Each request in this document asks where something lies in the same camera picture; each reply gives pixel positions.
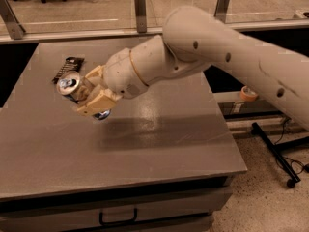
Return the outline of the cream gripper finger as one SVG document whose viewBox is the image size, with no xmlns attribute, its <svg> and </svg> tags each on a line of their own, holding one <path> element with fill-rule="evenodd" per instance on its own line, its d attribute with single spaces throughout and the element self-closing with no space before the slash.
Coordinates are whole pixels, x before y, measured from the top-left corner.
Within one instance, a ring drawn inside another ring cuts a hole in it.
<svg viewBox="0 0 309 232">
<path fill-rule="evenodd" d="M 84 77 L 84 81 L 86 86 L 89 88 L 95 88 L 98 85 L 104 87 L 105 82 L 103 79 L 103 66 L 96 66 L 88 72 Z"/>
<path fill-rule="evenodd" d="M 100 90 L 95 96 L 88 97 L 83 104 L 80 103 L 76 111 L 83 116 L 92 116 L 115 107 L 121 98 L 121 95 L 110 90 Z"/>
</svg>

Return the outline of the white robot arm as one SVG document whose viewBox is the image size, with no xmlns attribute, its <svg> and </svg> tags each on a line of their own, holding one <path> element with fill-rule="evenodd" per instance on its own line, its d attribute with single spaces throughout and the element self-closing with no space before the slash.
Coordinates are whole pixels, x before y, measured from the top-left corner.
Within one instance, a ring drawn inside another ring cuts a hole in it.
<svg viewBox="0 0 309 232">
<path fill-rule="evenodd" d="M 77 106 L 84 116 L 113 108 L 166 78 L 179 78 L 216 66 L 309 130 L 308 57 L 244 36 L 191 6 L 173 10 L 162 34 L 112 55 L 85 76 L 94 85 Z"/>
</svg>

